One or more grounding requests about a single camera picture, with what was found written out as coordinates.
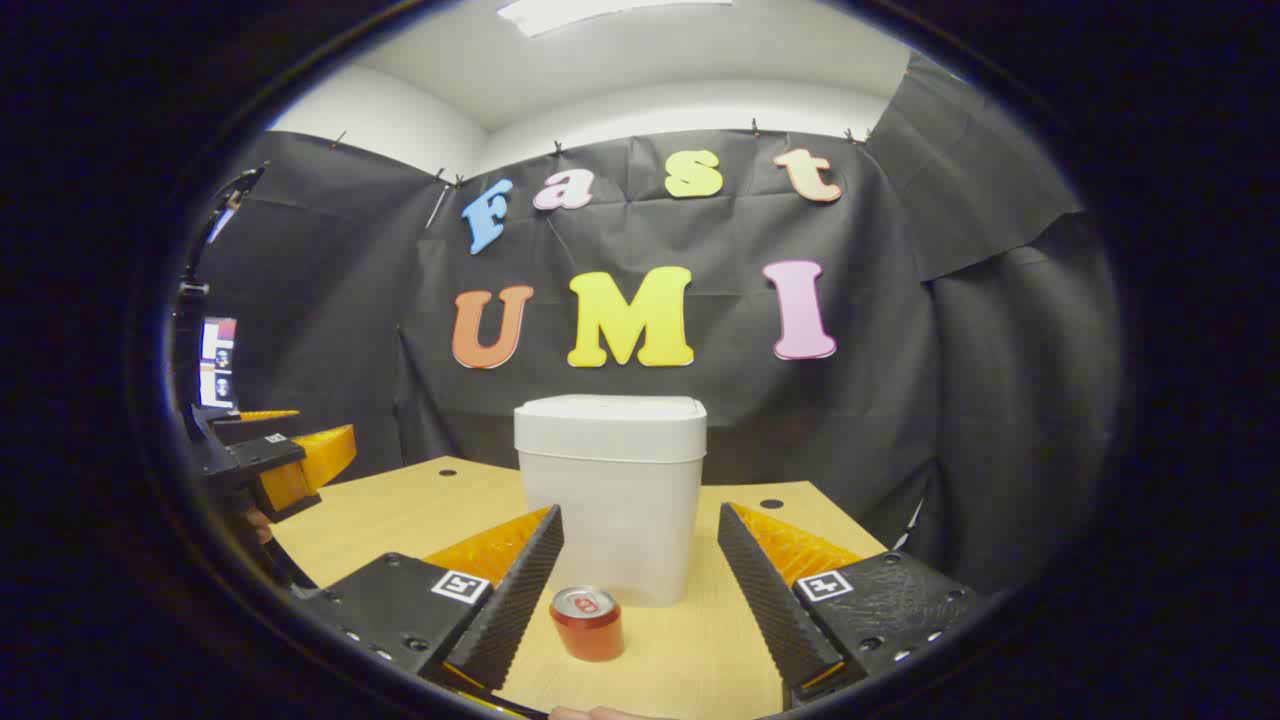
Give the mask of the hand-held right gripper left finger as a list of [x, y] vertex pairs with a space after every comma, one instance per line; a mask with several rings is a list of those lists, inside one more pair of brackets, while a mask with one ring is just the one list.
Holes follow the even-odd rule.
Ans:
[[488, 700], [506, 683], [563, 543], [552, 505], [425, 559], [383, 553], [297, 605], [381, 664]]

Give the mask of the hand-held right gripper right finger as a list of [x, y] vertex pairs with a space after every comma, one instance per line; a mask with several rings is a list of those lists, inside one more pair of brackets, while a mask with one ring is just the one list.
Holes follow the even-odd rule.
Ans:
[[904, 665], [986, 610], [986, 597], [901, 550], [851, 551], [739, 503], [718, 546], [800, 706]]

